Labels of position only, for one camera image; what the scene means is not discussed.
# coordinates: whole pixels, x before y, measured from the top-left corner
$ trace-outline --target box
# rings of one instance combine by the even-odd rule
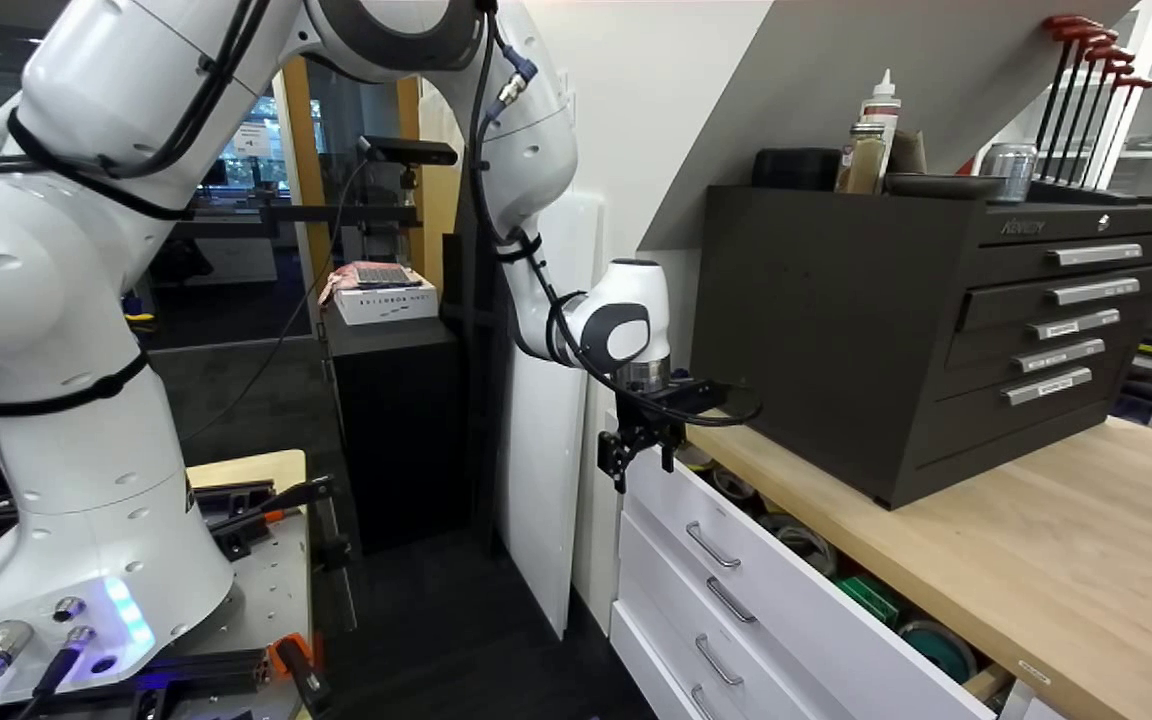
[[[410,287],[336,287],[343,325],[401,325],[439,316],[439,291],[418,281]]]

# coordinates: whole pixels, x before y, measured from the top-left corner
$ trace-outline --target bottle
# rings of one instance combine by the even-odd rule
[[[859,120],[840,162],[836,190],[873,194],[884,182],[884,124]]]
[[[873,96],[859,104],[859,120],[879,124],[884,127],[884,162],[879,176],[886,176],[886,160],[892,160],[892,144],[897,144],[897,124],[900,124],[900,96],[897,96],[897,81],[892,68],[884,68],[884,81],[873,86]]]

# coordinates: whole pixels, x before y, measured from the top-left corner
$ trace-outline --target drawer handle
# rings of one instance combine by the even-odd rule
[[[1097,243],[1097,249],[1056,249],[1051,252],[1060,269],[1086,269],[1086,263],[1120,263],[1138,259],[1138,243]]]
[[[1060,335],[1076,335],[1076,331],[1086,331],[1086,327],[1112,327],[1120,325],[1125,311],[1120,309],[1103,309],[1103,311],[1093,311],[1093,316],[1072,316],[1072,319],[1056,319],[1056,325],[1037,325],[1031,335],[1037,338],[1060,338]]]
[[[1060,370],[1060,374],[1049,374],[1049,380],[1037,380],[1037,384],[1019,384],[1019,389],[1008,389],[1008,403],[1019,406],[1019,403],[1031,403],[1031,401],[1044,401],[1044,395],[1060,395],[1060,392],[1072,392],[1081,384],[1093,384],[1093,367],[1072,367],[1072,370]]]
[[[1093,338],[1081,338],[1081,343],[1067,343],[1067,346],[1015,356],[1015,367],[1019,370],[1044,370],[1044,367],[1056,367],[1056,363],[1067,363],[1067,360],[1086,360],[1086,356],[1098,356],[1098,352],[1103,352],[1103,338],[1093,335]]]
[[[737,675],[706,645],[706,636],[695,636],[695,650],[703,657],[703,664],[712,669],[712,675],[719,675],[719,684],[739,686],[745,675]]]
[[[758,615],[750,615],[717,575],[703,580],[706,592],[726,603],[726,611],[739,621],[739,622],[754,622]]]
[[[1072,309],[1072,304],[1097,304],[1097,301],[1137,297],[1137,291],[1138,291],[1138,281],[1137,274],[1120,274],[1120,281],[1103,281],[1103,282],[1051,287],[1051,301],[1060,309]]]
[[[717,559],[719,566],[739,566],[737,557],[712,547],[712,540],[701,536],[701,524],[686,524],[686,536],[692,536],[692,544],[695,544],[706,559]]]

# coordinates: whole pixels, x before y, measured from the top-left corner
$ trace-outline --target ceiling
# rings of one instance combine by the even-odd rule
[[[0,29],[40,30],[67,0],[0,0]]]

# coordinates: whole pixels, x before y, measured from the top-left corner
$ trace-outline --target wooden workbench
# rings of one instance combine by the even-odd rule
[[[1152,431],[1108,421],[886,511],[750,428],[692,445],[1031,684],[1152,720]]]

